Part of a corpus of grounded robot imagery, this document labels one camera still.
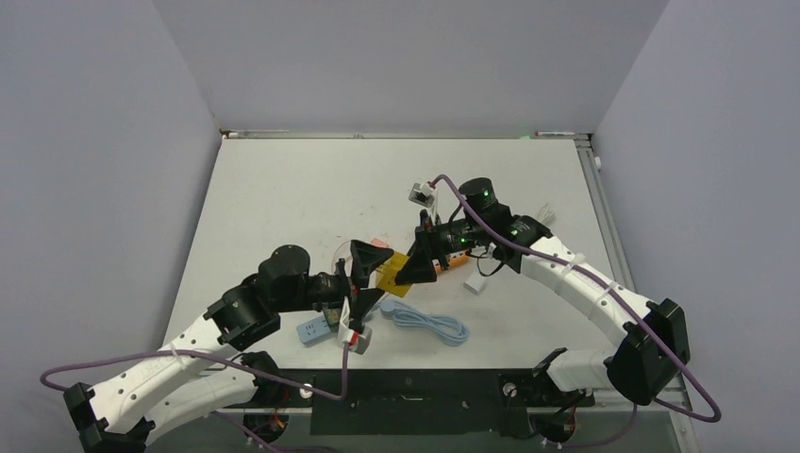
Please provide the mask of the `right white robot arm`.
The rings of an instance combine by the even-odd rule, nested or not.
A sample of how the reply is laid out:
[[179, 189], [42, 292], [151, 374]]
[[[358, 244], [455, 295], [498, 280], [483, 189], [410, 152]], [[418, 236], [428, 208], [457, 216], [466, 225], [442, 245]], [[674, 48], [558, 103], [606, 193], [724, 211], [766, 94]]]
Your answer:
[[433, 213], [433, 184], [412, 186], [409, 199], [423, 209], [408, 261], [396, 274], [396, 282], [434, 282], [436, 262], [481, 248], [502, 266], [568, 302], [611, 345], [551, 353], [532, 380], [540, 401], [556, 404], [572, 391], [614, 389], [637, 405], [654, 402], [690, 359], [682, 308], [670, 299], [656, 303], [597, 271], [548, 226], [500, 203], [490, 179], [471, 179], [458, 187], [458, 193], [455, 216], [441, 222]]

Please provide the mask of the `dark green cube adapter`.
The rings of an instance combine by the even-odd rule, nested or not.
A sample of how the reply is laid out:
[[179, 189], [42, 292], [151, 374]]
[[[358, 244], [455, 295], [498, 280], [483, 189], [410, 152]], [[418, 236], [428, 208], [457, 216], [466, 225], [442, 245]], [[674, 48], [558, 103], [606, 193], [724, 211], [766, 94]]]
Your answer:
[[325, 318], [327, 325], [331, 329], [336, 329], [341, 321], [342, 309], [341, 308], [332, 308], [332, 307], [323, 307], [322, 314]]

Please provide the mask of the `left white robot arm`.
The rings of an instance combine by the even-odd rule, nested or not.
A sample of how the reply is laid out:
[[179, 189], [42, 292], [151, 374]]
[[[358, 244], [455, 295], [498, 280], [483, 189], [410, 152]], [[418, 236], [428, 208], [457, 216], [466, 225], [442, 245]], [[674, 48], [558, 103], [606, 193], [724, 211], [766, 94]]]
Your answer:
[[63, 397], [83, 450], [143, 452], [159, 435], [212, 411], [276, 402], [289, 381], [268, 354], [248, 349], [280, 329], [284, 312], [337, 311], [343, 352], [363, 353], [372, 335], [364, 318], [383, 294], [371, 287], [371, 275], [393, 252], [352, 241], [350, 254], [334, 273], [313, 275], [304, 248], [282, 245], [160, 350], [103, 382], [70, 387]]

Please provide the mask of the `orange power strip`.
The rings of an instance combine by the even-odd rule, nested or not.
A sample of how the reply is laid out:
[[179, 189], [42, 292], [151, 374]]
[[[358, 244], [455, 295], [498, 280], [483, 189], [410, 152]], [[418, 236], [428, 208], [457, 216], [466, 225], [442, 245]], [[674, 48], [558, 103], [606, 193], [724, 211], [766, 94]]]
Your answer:
[[437, 274], [442, 274], [452, 268], [465, 265], [469, 262], [471, 252], [472, 249], [468, 248], [458, 252], [435, 255], [432, 260], [435, 272]]

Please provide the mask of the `yellow cube adapter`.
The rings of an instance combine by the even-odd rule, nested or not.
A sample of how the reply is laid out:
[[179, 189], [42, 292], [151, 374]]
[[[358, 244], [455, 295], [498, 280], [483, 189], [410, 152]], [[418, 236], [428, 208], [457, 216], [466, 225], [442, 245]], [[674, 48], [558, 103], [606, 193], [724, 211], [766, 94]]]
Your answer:
[[396, 278], [407, 262], [407, 255], [395, 251], [389, 260], [385, 261], [377, 268], [375, 286], [386, 294], [391, 294], [399, 298], [405, 297], [411, 285], [401, 285], [396, 282]]

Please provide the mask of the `light blue power strip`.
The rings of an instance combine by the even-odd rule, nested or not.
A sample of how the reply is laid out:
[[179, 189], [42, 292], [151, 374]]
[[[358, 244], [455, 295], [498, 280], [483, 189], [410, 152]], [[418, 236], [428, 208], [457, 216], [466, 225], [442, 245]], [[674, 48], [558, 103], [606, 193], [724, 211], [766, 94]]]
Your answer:
[[338, 348], [343, 349], [337, 339], [337, 329], [331, 329], [323, 315], [317, 316], [296, 328], [297, 336], [304, 346], [312, 346], [323, 340], [334, 339]]

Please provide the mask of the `pink charger plug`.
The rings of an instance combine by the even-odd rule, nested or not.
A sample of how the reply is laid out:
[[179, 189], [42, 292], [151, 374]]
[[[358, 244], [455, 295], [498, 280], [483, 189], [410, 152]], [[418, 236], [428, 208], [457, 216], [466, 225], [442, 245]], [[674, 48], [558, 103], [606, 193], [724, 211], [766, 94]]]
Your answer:
[[371, 241], [370, 241], [370, 244], [374, 245], [374, 246], [377, 246], [377, 247], [381, 247], [381, 248], [389, 248], [390, 247], [385, 241], [383, 241], [383, 240], [381, 240], [379, 238], [372, 238]]

